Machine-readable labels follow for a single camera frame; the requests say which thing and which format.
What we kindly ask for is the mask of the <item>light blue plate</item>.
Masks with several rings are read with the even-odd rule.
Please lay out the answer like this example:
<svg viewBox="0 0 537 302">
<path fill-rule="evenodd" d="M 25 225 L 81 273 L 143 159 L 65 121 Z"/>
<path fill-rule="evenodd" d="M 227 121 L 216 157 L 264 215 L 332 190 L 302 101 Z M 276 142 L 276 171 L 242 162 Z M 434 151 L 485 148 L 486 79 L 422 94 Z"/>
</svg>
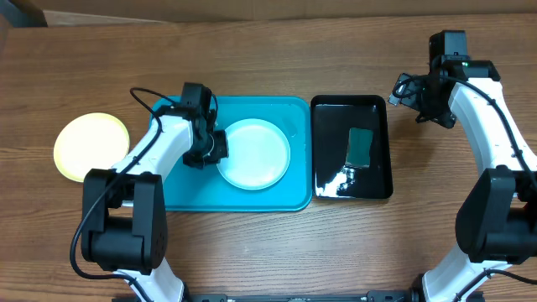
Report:
<svg viewBox="0 0 537 302">
<path fill-rule="evenodd" d="M 290 144 L 282 130 L 248 118 L 225 129 L 228 156 L 217 165 L 221 176 L 243 190 L 264 190 L 280 181 L 290 165 Z"/>
</svg>

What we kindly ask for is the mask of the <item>green yellow sponge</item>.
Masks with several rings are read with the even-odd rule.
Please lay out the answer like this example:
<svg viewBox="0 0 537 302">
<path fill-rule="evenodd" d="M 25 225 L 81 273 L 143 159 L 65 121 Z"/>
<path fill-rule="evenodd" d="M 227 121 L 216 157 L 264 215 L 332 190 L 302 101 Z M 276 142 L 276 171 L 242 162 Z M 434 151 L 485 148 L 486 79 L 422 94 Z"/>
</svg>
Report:
<svg viewBox="0 0 537 302">
<path fill-rule="evenodd" d="M 350 128 L 348 132 L 346 165 L 353 168 L 368 168 L 373 132 L 368 129 Z"/>
</svg>

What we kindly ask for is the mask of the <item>yellow plate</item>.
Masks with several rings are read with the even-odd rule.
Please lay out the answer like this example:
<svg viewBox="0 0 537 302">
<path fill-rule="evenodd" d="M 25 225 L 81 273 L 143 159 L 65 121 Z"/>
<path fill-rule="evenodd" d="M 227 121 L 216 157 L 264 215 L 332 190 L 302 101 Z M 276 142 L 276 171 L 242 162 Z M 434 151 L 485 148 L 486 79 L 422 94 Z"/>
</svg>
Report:
<svg viewBox="0 0 537 302">
<path fill-rule="evenodd" d="M 128 154 L 130 137 L 113 115 L 93 112 L 69 122 L 55 140 L 54 162 L 69 180 L 82 182 L 91 169 L 110 169 Z"/>
</svg>

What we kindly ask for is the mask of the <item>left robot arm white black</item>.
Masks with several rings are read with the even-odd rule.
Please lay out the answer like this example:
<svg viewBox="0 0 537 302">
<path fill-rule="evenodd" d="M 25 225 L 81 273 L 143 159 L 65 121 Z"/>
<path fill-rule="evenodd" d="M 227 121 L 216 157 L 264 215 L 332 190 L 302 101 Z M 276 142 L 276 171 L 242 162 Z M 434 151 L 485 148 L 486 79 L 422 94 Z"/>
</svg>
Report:
<svg viewBox="0 0 537 302">
<path fill-rule="evenodd" d="M 204 169 L 228 156 L 226 134 L 216 129 L 218 102 L 208 87 L 186 82 L 179 101 L 165 100 L 149 111 L 148 132 L 125 159 L 85 176 L 82 219 L 70 245 L 70 265 L 79 276 L 121 279 L 138 301 L 191 299 L 164 257 L 164 182 L 179 161 Z"/>
</svg>

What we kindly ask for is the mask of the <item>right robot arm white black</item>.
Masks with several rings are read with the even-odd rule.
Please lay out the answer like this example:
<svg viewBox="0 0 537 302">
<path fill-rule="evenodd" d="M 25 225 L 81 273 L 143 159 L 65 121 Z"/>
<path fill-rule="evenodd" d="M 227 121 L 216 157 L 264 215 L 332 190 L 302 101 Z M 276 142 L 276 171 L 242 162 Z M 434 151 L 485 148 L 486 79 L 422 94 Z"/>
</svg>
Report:
<svg viewBox="0 0 537 302">
<path fill-rule="evenodd" d="M 479 287 L 536 255 L 536 156 L 503 97 L 490 60 L 472 60 L 463 30 L 429 39 L 429 72 L 399 76 L 388 98 L 416 110 L 417 122 L 460 123 L 479 178 L 456 215 L 456 245 L 416 278 L 406 301 L 482 301 Z"/>
</svg>

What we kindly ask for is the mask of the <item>teal plastic tray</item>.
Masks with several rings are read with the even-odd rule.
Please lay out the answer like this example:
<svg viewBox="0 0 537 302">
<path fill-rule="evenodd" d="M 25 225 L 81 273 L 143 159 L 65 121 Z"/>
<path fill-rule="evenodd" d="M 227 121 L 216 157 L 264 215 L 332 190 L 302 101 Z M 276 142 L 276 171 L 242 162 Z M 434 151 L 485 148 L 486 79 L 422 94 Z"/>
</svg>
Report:
<svg viewBox="0 0 537 302">
<path fill-rule="evenodd" d="M 227 182 L 215 165 L 195 169 L 178 160 L 164 181 L 167 211 L 300 211 L 312 198 L 310 107 L 295 96 L 219 96 L 216 127 L 259 118 L 271 122 L 290 144 L 289 167 L 275 185 L 243 190 Z"/>
</svg>

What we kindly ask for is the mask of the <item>black water tray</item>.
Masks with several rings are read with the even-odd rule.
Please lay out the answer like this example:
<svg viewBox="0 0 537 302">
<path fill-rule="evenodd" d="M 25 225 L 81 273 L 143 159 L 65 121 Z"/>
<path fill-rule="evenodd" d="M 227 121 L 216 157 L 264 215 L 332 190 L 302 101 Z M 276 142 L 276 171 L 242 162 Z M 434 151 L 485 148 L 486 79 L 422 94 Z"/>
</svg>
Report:
<svg viewBox="0 0 537 302">
<path fill-rule="evenodd" d="M 313 192 L 324 199 L 388 199 L 394 192 L 386 104 L 376 95 L 311 100 Z M 373 132 L 368 168 L 346 165 L 350 128 Z"/>
</svg>

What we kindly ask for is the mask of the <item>cardboard panel at back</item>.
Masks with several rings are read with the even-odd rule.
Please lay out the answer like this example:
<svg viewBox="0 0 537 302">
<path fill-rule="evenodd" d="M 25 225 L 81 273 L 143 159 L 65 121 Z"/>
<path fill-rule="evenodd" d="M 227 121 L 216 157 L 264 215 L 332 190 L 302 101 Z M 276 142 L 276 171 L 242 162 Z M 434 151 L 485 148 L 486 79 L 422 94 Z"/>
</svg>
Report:
<svg viewBox="0 0 537 302">
<path fill-rule="evenodd" d="M 163 22 L 535 13 L 536 0 L 33 0 L 47 12 Z"/>
</svg>

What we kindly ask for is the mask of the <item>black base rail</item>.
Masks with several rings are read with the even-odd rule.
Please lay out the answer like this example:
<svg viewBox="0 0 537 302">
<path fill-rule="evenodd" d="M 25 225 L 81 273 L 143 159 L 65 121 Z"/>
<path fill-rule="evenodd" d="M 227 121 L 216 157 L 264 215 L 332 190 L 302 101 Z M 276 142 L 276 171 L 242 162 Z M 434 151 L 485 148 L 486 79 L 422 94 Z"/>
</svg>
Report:
<svg viewBox="0 0 537 302">
<path fill-rule="evenodd" d="M 322 294 L 305 297 L 291 296 L 236 296 L 228 297 L 224 294 L 194 294 L 195 302 L 410 302 L 418 301 L 417 295 L 410 295 L 408 291 L 372 290 L 366 294 Z"/>
</svg>

